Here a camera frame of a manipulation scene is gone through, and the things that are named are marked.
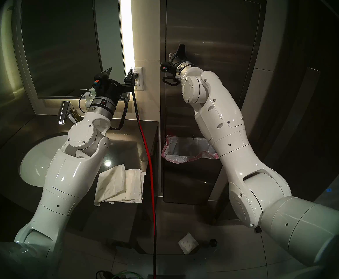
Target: chrome faucet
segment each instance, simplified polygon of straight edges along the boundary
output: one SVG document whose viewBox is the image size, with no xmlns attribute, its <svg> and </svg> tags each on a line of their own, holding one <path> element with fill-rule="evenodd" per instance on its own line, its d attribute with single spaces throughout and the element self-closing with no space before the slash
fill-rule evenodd
<svg viewBox="0 0 339 279">
<path fill-rule="evenodd" d="M 83 120 L 83 117 L 78 114 L 70 101 L 62 101 L 57 115 L 58 124 L 64 125 L 66 123 L 66 117 L 68 117 L 74 124 Z"/>
</svg>

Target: white sink basin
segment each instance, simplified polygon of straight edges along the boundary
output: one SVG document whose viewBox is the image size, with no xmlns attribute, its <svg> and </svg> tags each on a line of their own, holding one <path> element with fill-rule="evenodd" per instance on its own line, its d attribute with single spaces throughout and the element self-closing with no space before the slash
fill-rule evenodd
<svg viewBox="0 0 339 279">
<path fill-rule="evenodd" d="M 49 164 L 67 138 L 67 135 L 49 138 L 28 151 L 19 167 L 22 180 L 30 185 L 43 187 Z"/>
</svg>

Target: white robotic arm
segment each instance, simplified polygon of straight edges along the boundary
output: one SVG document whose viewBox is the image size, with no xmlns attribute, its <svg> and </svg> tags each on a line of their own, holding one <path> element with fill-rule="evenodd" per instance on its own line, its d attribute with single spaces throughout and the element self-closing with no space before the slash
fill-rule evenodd
<svg viewBox="0 0 339 279">
<path fill-rule="evenodd" d="M 51 161 L 36 212 L 14 240 L 22 249 L 18 251 L 15 248 L 11 255 L 20 261 L 30 258 L 33 262 L 34 258 L 38 258 L 39 272 L 44 273 L 45 266 L 45 276 L 55 274 L 66 224 L 76 205 L 92 186 L 107 153 L 110 142 L 105 133 L 111 126 L 116 105 L 122 93 L 132 92 L 134 88 L 132 69 L 124 79 L 125 84 L 109 79 L 110 71 L 95 76 L 93 88 L 96 97 L 83 120 L 71 127 L 67 141 Z M 119 127 L 113 129 L 122 127 L 124 116 L 125 112 Z M 94 125 L 97 119 L 106 123 L 101 132 Z"/>
<path fill-rule="evenodd" d="M 219 155 L 238 218 L 247 227 L 261 226 L 307 266 L 325 260 L 327 247 L 339 234 L 339 211 L 291 196 L 285 179 L 255 155 L 242 113 L 218 76 L 189 62 L 184 45 L 161 68 L 173 74 L 164 82 L 172 78 L 181 83 L 183 99 L 193 107 L 200 131 Z"/>
</svg>

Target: trash bag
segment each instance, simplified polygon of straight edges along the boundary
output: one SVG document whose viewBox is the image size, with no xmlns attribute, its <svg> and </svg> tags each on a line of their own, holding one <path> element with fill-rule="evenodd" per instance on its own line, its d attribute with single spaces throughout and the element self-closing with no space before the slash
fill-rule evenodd
<svg viewBox="0 0 339 279">
<path fill-rule="evenodd" d="M 219 158 L 214 148 L 206 139 L 175 136 L 166 137 L 162 157 L 176 164 L 194 161 L 199 158 Z"/>
</svg>

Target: bathroom mirror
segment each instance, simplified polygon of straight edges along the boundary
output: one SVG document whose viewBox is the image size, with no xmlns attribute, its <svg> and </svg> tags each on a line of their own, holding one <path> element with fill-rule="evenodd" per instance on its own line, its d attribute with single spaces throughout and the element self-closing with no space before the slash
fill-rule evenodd
<svg viewBox="0 0 339 279">
<path fill-rule="evenodd" d="M 21 0 L 21 34 L 39 99 L 79 98 L 110 67 L 110 78 L 125 77 L 119 0 Z"/>
</svg>

